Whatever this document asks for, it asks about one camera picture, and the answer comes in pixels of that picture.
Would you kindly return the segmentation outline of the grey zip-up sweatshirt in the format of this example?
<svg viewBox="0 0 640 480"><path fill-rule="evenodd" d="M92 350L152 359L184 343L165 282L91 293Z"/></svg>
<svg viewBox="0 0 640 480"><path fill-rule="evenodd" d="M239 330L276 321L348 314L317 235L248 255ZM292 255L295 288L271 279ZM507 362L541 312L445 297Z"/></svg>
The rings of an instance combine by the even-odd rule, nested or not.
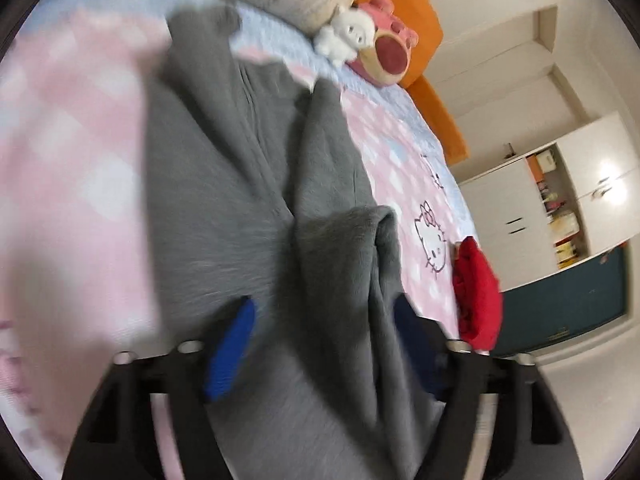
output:
<svg viewBox="0 0 640 480"><path fill-rule="evenodd" d="M434 404L393 320L393 211L375 203L329 80L235 58L239 14L168 22L149 82L145 188L171 338L244 298L256 322L231 390L208 409L242 479L411 479Z"/></svg>

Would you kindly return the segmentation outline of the red folded garment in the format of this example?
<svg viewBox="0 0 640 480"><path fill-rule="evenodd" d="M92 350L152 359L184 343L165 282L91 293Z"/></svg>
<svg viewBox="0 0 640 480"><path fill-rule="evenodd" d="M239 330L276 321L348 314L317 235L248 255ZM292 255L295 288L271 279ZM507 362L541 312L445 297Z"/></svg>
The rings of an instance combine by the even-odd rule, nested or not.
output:
<svg viewBox="0 0 640 480"><path fill-rule="evenodd" d="M491 351L500 333L502 293L484 252L472 236L458 244L452 264L460 338L475 351Z"/></svg>

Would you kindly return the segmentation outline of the white wardrobe cabinet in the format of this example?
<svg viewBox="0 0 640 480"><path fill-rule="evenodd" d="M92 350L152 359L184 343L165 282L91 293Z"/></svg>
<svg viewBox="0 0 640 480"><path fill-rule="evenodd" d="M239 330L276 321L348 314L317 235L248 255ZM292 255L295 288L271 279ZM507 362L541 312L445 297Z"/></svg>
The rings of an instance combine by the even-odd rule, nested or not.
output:
<svg viewBox="0 0 640 480"><path fill-rule="evenodd" d="M537 184L526 158L544 172ZM504 290L548 278L639 233L639 154L612 113L461 183Z"/></svg>

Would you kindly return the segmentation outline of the orange storage box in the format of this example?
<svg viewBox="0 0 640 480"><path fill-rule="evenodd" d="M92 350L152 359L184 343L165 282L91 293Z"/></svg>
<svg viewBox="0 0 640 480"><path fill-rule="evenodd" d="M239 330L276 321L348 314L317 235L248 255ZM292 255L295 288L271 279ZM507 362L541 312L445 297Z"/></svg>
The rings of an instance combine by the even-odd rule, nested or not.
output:
<svg viewBox="0 0 640 480"><path fill-rule="evenodd" d="M539 165L538 159L536 155L530 155L526 158L526 162L530 173L532 174L535 182L539 184L540 182L544 182L544 172Z"/></svg>

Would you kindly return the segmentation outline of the white door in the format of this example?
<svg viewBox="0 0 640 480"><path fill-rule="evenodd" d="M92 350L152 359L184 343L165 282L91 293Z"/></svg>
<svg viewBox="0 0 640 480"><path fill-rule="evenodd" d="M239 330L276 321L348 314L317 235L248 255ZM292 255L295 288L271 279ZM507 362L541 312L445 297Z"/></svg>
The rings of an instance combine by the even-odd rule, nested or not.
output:
<svg viewBox="0 0 640 480"><path fill-rule="evenodd" d="M529 41L435 84L469 156L451 172L461 182L588 122L552 53Z"/></svg>

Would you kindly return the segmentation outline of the pink bear plush pillow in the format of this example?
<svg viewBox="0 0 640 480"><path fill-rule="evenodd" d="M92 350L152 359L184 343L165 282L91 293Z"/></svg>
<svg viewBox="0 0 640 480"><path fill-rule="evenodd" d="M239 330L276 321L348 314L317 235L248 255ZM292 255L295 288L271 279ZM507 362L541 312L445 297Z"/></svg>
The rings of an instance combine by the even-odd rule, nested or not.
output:
<svg viewBox="0 0 640 480"><path fill-rule="evenodd" d="M375 87L398 84L408 72L411 51L419 42L418 34L394 14L392 0L370 0L357 4L356 8L372 18L374 43L347 65Z"/></svg>

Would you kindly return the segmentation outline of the light blue quilted bedspread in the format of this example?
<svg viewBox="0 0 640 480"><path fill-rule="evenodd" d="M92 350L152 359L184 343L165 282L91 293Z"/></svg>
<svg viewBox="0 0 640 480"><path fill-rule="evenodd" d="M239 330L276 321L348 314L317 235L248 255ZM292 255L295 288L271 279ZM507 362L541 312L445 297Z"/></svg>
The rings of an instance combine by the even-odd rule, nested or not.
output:
<svg viewBox="0 0 640 480"><path fill-rule="evenodd" d="M20 35L36 32L62 22L75 11L113 12L142 15L147 18L169 18L187 8L209 8L225 4L226 0L40 0L22 25ZM436 128L422 117L409 93L398 86L377 89L345 67L334 68L329 61L316 55L310 40L298 29L247 3L235 5L242 18L241 30L232 39L234 50L256 48L283 62L291 62L311 70L311 73L334 80L344 88L363 94L385 106L405 122L414 142L439 176L454 215L454 223L463 236L477 236L465 200L454 176L445 162L444 142L437 139Z"/></svg>

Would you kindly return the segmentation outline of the white sheep plush toy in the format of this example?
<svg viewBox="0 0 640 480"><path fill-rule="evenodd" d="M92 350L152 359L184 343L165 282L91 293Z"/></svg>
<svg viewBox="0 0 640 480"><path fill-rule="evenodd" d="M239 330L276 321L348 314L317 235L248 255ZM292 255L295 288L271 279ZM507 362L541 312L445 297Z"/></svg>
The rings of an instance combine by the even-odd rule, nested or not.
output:
<svg viewBox="0 0 640 480"><path fill-rule="evenodd" d="M314 50L339 68L354 62L361 50L372 48L375 33L373 18L366 11L337 6L329 23L314 37Z"/></svg>

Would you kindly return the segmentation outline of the orange bed frame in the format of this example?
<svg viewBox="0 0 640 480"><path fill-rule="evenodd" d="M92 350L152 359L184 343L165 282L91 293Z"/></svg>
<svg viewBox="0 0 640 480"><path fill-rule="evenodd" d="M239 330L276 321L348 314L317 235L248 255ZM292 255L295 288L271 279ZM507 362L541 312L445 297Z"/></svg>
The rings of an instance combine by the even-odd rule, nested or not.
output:
<svg viewBox="0 0 640 480"><path fill-rule="evenodd" d="M365 3L369 0L355 0ZM418 33L418 45L412 49L408 72L399 85L406 90L423 119L437 136L448 166L469 158L463 134L445 104L424 76L427 65L442 43L444 33L437 14L428 0L392 0L394 14Z"/></svg>

